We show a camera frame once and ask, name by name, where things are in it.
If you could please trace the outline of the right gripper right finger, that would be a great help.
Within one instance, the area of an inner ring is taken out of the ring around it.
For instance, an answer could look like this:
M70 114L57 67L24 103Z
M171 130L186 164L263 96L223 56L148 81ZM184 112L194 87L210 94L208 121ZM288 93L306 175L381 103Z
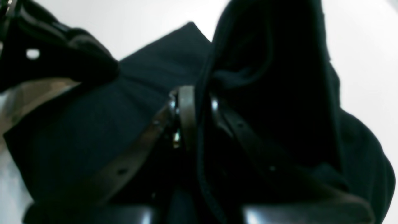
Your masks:
M211 96L213 123L237 143L250 168L269 187L265 199L243 203L245 224L374 224L369 203L330 187L294 166L281 149L260 139L226 103Z

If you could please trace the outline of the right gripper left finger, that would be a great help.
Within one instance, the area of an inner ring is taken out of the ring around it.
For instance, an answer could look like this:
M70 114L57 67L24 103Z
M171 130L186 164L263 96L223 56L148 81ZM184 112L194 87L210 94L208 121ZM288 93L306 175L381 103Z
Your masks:
M195 224L190 158L195 88L172 91L128 149L99 172L29 207L24 224Z

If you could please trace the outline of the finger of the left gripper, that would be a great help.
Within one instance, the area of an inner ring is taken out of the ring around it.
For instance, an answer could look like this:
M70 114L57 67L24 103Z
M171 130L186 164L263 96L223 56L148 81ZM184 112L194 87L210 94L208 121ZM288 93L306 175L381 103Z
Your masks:
M60 23L33 0L1 1L1 90L43 78L104 83L120 73L89 32Z

